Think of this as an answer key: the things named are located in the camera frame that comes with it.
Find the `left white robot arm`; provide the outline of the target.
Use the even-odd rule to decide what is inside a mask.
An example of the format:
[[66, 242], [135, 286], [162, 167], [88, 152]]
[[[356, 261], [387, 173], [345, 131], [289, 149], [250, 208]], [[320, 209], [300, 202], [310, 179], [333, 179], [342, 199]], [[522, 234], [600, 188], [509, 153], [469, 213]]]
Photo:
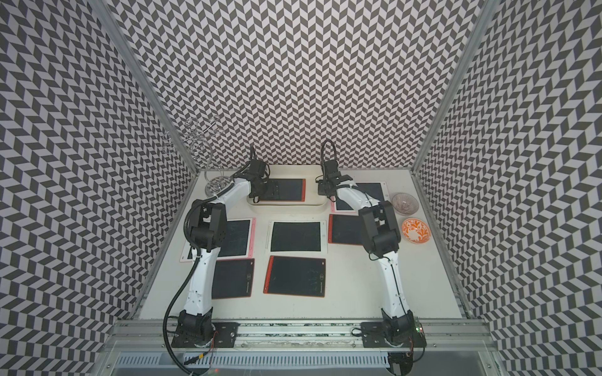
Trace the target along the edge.
[[230, 185], [206, 199], [193, 201], [183, 224], [183, 234], [192, 250], [193, 266], [179, 293], [188, 288], [178, 315], [176, 333], [199, 346], [213, 339], [213, 279], [219, 252], [227, 237], [227, 212], [245, 198], [256, 198], [267, 190], [270, 169], [266, 162], [251, 157], [232, 175]]

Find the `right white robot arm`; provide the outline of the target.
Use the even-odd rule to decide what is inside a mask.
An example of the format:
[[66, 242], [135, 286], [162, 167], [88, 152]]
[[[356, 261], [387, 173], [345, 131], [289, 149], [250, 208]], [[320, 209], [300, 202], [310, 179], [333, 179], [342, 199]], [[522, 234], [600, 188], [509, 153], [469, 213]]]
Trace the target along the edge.
[[318, 194], [343, 201], [357, 212], [360, 238], [368, 259], [379, 265], [383, 287], [383, 337], [398, 347], [412, 340], [415, 318], [405, 297], [399, 268], [401, 231], [393, 205], [362, 191], [349, 175], [343, 175], [334, 159], [323, 161], [316, 179]]

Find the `red framed writing tablet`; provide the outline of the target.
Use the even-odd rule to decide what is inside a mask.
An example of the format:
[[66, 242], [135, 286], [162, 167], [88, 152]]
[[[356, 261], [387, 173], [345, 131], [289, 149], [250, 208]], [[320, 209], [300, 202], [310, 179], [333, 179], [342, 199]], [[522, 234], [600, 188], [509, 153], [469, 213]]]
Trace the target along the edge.
[[250, 297], [254, 271], [255, 260], [253, 258], [218, 261], [213, 278], [213, 299]]

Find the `white framed writing tablet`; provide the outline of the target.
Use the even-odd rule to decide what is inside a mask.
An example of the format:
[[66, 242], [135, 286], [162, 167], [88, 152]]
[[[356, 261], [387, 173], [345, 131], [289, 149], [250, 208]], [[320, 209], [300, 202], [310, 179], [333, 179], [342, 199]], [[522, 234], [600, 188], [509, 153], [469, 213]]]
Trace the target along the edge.
[[267, 238], [270, 253], [326, 253], [328, 242], [324, 221], [274, 221]]

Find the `pink edged writing tablet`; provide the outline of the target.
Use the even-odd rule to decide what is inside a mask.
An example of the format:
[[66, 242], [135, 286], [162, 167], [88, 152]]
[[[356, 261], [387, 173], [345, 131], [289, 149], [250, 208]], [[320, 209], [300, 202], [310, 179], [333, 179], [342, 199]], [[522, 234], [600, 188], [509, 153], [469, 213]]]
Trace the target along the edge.
[[223, 260], [252, 258], [255, 230], [255, 218], [229, 220], [227, 236], [218, 258]]

